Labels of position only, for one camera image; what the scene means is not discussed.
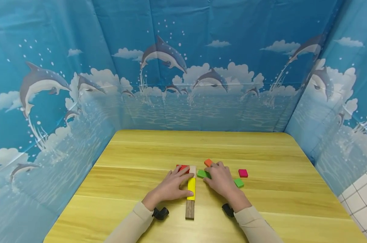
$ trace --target right hand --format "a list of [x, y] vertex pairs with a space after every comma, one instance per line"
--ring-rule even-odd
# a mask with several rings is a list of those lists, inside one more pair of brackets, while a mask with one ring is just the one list
[[205, 171], [209, 172], [212, 179], [204, 177], [204, 182], [225, 199], [228, 199], [231, 193], [239, 190], [232, 179], [229, 167], [224, 166], [221, 161], [216, 164], [212, 163], [210, 167], [205, 168]]

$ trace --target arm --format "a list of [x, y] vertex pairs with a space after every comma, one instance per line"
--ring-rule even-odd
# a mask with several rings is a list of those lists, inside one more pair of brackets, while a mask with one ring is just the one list
[[180, 190], [179, 185], [193, 177], [194, 174], [185, 174], [189, 167], [178, 171], [180, 167], [177, 166], [174, 171], [169, 171], [165, 179], [150, 191], [142, 202], [135, 205], [132, 212], [117, 226], [104, 243], [136, 243], [150, 226], [153, 220], [153, 210], [158, 203], [164, 200], [192, 196], [193, 192]]
[[283, 243], [245, 194], [236, 187], [228, 167], [218, 162], [212, 163], [211, 167], [205, 170], [210, 173], [212, 179], [204, 178], [204, 181], [228, 201], [250, 243]]

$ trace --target left hand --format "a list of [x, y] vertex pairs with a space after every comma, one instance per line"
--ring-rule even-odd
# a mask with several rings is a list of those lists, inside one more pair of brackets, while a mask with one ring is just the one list
[[189, 166], [178, 171], [181, 166], [177, 166], [174, 171], [169, 171], [165, 179], [152, 191], [150, 191], [143, 199], [142, 203], [145, 207], [153, 211], [158, 203], [165, 200], [175, 200], [182, 197], [193, 196], [193, 192], [189, 190], [181, 190], [179, 186], [193, 177], [193, 173], [186, 174]]

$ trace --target red block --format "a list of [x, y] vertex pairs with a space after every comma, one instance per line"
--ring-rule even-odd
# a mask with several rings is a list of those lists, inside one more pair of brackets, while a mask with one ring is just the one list
[[204, 161], [204, 164], [207, 166], [207, 167], [210, 167], [211, 163], [213, 163], [210, 159], [207, 159], [206, 161]]
[[239, 169], [239, 176], [240, 177], [248, 177], [248, 172], [246, 169]]
[[181, 171], [181, 170], [185, 169], [186, 167], [188, 167], [188, 165], [182, 165], [181, 168], [179, 168], [178, 171]]

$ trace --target green block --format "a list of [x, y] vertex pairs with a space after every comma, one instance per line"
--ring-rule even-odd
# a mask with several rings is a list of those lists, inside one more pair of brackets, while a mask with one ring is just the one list
[[235, 184], [236, 184], [236, 186], [237, 186], [238, 188], [241, 188], [241, 187], [243, 187], [243, 186], [244, 186], [244, 183], [243, 183], [242, 179], [240, 179], [240, 178], [237, 178], [237, 179], [235, 179], [235, 180], [233, 180], [233, 181], [235, 182]]
[[210, 176], [210, 174], [208, 172], [203, 171], [201, 169], [198, 170], [197, 177], [199, 177], [199, 178], [208, 177], [209, 179], [212, 179], [212, 177]]

